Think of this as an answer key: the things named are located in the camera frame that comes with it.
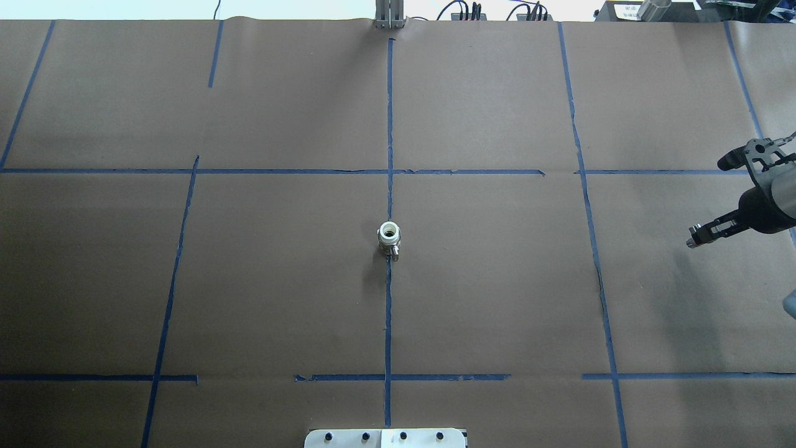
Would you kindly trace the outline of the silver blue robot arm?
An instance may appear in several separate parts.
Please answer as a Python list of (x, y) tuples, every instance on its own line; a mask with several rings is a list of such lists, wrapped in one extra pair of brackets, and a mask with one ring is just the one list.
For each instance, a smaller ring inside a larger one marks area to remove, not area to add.
[(751, 178), (754, 187), (742, 193), (737, 209), (690, 227), (686, 246), (697, 248), (750, 229), (772, 235), (794, 227), (794, 168), (778, 174), (771, 169)]

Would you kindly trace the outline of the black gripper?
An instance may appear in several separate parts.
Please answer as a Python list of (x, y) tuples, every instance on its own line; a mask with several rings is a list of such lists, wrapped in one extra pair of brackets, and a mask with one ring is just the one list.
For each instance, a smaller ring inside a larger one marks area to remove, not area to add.
[(759, 187), (746, 190), (739, 198), (738, 210), (725, 213), (706, 224), (694, 226), (695, 246), (731, 238), (751, 228), (759, 233), (778, 233), (793, 228), (795, 219), (786, 215)]

